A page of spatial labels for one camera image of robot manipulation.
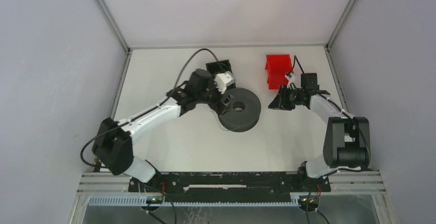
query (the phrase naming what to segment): red plastic block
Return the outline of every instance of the red plastic block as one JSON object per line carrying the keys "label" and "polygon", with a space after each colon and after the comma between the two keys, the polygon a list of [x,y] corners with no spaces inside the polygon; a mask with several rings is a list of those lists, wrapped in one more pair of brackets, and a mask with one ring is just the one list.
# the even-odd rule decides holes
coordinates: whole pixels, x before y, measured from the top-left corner
{"label": "red plastic block", "polygon": [[292,69],[289,54],[268,54],[265,69],[268,71],[268,88],[279,89],[281,85],[287,84],[285,74]]}

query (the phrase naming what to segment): metal frame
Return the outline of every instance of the metal frame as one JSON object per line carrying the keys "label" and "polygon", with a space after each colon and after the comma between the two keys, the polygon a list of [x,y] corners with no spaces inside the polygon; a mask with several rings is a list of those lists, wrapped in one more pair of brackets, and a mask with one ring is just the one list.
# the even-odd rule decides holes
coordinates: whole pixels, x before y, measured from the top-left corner
{"label": "metal frame", "polygon": [[[79,183],[68,223],[82,223],[88,206],[146,206],[148,197],[160,196],[159,193],[153,192],[148,192],[147,195],[128,192],[130,179],[127,175],[114,176],[111,173],[84,173]],[[371,195],[379,222],[381,224],[396,224],[387,199],[385,186],[378,171],[339,172],[329,176],[329,180],[332,191],[323,192],[323,195]],[[174,202],[174,205],[176,207],[297,207],[299,197],[306,195],[307,192],[290,193],[288,202],[275,203]],[[161,206],[170,205],[164,201]]]}
{"label": "metal frame", "polygon": [[132,47],[135,49],[177,49],[177,48],[251,48],[251,47],[311,47],[325,46],[324,43],[296,43],[296,44],[234,44],[234,45],[197,45],[197,46],[157,46],[157,47]]}
{"label": "metal frame", "polygon": [[118,102],[120,101],[121,90],[124,85],[125,76],[127,75],[127,70],[129,68],[131,57],[132,57],[132,51],[130,50],[129,53],[125,55],[124,65],[121,69],[121,74],[117,82],[117,87],[115,89],[114,97],[112,98],[111,107],[109,108],[108,116],[111,118],[115,117],[115,111],[117,110]]}
{"label": "metal frame", "polygon": [[350,15],[351,10],[353,9],[354,5],[356,4],[357,0],[349,0],[347,5],[345,6],[345,9],[339,18],[338,23],[335,26],[335,29],[333,30],[332,35],[329,38],[329,41],[326,44],[326,48],[328,51],[332,48],[333,43],[335,42],[337,36],[339,35],[342,27],[345,24],[345,21],[347,20],[348,16]]}
{"label": "metal frame", "polygon": [[115,22],[115,19],[111,14],[111,11],[107,7],[106,2],[104,0],[94,0],[94,1],[96,2],[98,8],[100,9],[101,13],[104,16],[104,19],[109,24],[109,27],[111,28],[115,37],[118,39],[118,41],[119,41],[120,45],[122,46],[122,48],[124,49],[124,51],[126,53],[129,53],[129,51],[130,51],[129,46],[127,45],[127,42],[125,41],[125,39],[121,33],[120,28],[118,27],[117,23]]}
{"label": "metal frame", "polygon": [[[330,53],[330,48],[334,44],[337,36],[339,35],[342,27],[345,24],[350,12],[352,11],[357,0],[349,0],[347,6],[342,13],[337,25],[335,26],[332,35],[326,45],[321,44],[293,44],[293,45],[225,45],[218,46],[212,45],[209,47],[264,47],[264,46],[324,46],[324,50],[332,71],[332,75],[339,93],[342,107],[349,110],[347,98],[344,94],[341,80],[338,76],[333,57]],[[95,0],[98,8],[102,12],[108,25],[119,41],[121,47],[126,52],[124,59],[124,66],[122,68],[118,85],[115,90],[109,116],[115,115],[116,107],[120,98],[122,86],[124,84],[125,76],[127,74],[132,49],[125,41],[115,19],[113,18],[107,4],[104,0]],[[152,48],[182,48],[182,47],[138,47],[134,49],[152,49]],[[395,218],[388,200],[385,186],[379,172],[340,172],[329,177],[332,191],[324,192],[323,195],[351,195],[351,194],[365,194],[371,195],[376,209],[377,217],[381,224],[396,224]],[[130,177],[129,176],[114,176],[109,172],[99,173],[84,173],[80,181],[76,197],[70,212],[68,223],[80,224],[83,222],[86,209],[88,206],[138,206],[144,205],[146,196],[139,195],[138,193],[128,192]],[[307,192],[290,193],[289,202],[284,203],[257,203],[248,204],[249,206],[297,206],[296,199],[300,196],[307,195]],[[147,193],[147,197],[160,196],[159,193]],[[194,204],[188,203],[174,203],[176,206],[193,206]],[[228,204],[216,203],[211,206],[243,206],[243,204]]]}

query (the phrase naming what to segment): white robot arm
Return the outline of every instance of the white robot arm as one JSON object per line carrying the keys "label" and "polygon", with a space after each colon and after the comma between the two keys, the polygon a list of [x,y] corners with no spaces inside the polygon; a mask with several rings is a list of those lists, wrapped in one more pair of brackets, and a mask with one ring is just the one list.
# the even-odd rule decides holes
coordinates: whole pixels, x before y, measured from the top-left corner
{"label": "white robot arm", "polygon": [[369,122],[355,117],[330,100],[330,94],[319,90],[316,73],[301,75],[301,88],[292,82],[282,85],[270,109],[293,110],[305,105],[316,113],[327,129],[322,155],[302,164],[309,178],[330,175],[338,170],[362,171],[370,162]]}
{"label": "white robot arm", "polygon": [[211,73],[197,69],[189,81],[167,93],[155,106],[126,119],[102,121],[92,151],[114,174],[127,174],[148,182],[156,173],[146,161],[133,155],[133,144],[155,127],[180,117],[197,104],[208,104],[218,115],[228,110],[229,99],[222,100],[227,86],[234,83],[231,72]]}

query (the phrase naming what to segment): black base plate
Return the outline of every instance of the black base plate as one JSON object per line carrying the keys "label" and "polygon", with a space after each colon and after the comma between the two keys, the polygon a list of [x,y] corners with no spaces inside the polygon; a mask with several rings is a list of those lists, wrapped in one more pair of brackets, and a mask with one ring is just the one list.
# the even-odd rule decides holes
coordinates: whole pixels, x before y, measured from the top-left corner
{"label": "black base plate", "polygon": [[[171,172],[161,173],[152,187],[164,191],[173,202],[289,202],[289,193],[306,192],[315,179],[301,179],[297,172]],[[132,179],[129,192],[138,192]],[[328,178],[318,181],[323,192],[331,190]],[[228,185],[228,188],[198,188],[193,185]]]}

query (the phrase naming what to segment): black mount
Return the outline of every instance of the black mount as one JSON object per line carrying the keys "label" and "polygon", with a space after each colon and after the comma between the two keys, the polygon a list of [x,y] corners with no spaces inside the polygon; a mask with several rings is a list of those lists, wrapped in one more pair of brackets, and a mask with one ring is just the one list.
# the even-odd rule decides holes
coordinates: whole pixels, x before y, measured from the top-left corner
{"label": "black mount", "polygon": [[[206,63],[206,70],[211,74],[224,73],[226,71],[233,73],[229,60]],[[233,88],[236,88],[236,83],[227,86],[227,89],[233,89]]]}
{"label": "black mount", "polygon": [[[101,122],[98,134],[106,133],[118,125],[118,122],[115,122],[113,119],[106,118]],[[92,151],[113,175],[120,175],[133,162],[132,146],[130,133],[118,128],[99,136],[94,142]]]}
{"label": "black mount", "polygon": [[316,73],[303,73],[301,75],[301,88],[287,88],[282,85],[274,100],[268,105],[269,109],[294,110],[296,105],[305,105],[310,108],[311,97],[330,95],[326,90],[320,90]]}
{"label": "black mount", "polygon": [[229,100],[221,100],[222,94],[216,88],[214,75],[210,72],[197,69],[176,90],[169,91],[167,96],[174,98],[181,106],[180,116],[193,110],[197,104],[205,103],[218,115],[228,110]]}
{"label": "black mount", "polygon": [[[132,178],[129,192],[138,192],[138,184],[143,183]],[[319,181],[307,178],[304,169],[298,172],[171,172],[161,173],[147,183],[167,194],[173,202],[229,203],[288,202],[290,193],[307,192],[317,184],[323,192],[331,191],[328,178]],[[193,188],[190,185],[229,187]],[[143,192],[144,187],[140,185],[139,189]]]}
{"label": "black mount", "polygon": [[[370,150],[369,121],[364,117],[354,117],[353,120],[365,136],[368,150]],[[346,134],[354,141],[345,142]],[[368,165],[370,159],[358,129],[352,121],[341,117],[329,118],[322,153],[325,163],[331,168]]]}

